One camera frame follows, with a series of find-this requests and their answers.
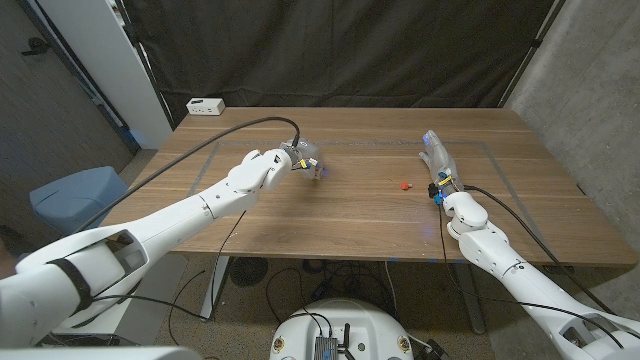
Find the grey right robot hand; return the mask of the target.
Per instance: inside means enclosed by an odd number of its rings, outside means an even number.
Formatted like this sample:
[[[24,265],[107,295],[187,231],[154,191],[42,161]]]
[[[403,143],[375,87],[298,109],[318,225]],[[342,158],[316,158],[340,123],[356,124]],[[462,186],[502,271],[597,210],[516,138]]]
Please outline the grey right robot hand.
[[[442,197],[463,191],[464,186],[458,176],[453,157],[446,150],[433,130],[423,135],[425,150],[419,153],[420,158],[429,169],[433,183]]]

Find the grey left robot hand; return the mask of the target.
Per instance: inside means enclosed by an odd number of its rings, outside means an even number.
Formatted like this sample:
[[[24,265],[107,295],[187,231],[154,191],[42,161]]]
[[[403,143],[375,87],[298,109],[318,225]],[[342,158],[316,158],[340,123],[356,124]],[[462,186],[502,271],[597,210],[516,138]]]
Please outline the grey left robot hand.
[[[297,145],[293,140],[282,142],[280,148],[284,150],[292,162],[292,170],[298,171],[306,179],[320,180],[324,170],[324,160],[320,148],[305,138],[301,138]]]

